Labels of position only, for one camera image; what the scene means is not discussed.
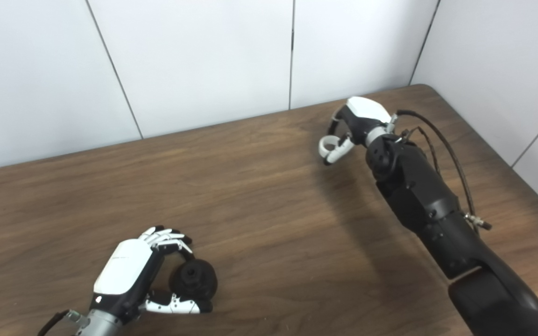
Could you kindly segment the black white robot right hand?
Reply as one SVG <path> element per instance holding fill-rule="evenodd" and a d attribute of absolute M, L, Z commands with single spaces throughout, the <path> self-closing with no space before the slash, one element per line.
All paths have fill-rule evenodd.
<path fill-rule="evenodd" d="M 329 166 L 355 146 L 368 148 L 391 132 L 391 116 L 384 106 L 365 97 L 350 97 L 331 116 L 327 134 L 319 140 L 323 164 Z"/>

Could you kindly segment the black white robot left hand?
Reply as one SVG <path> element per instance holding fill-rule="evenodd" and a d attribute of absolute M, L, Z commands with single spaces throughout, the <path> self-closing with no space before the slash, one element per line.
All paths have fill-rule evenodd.
<path fill-rule="evenodd" d="M 199 315 L 213 310 L 218 289 L 213 266 L 196 258 L 192 240 L 178 230 L 156 226 L 120 242 L 92 287 L 89 324 L 124 326 L 145 312 Z M 167 291 L 152 288 L 166 258 L 181 255 Z"/>

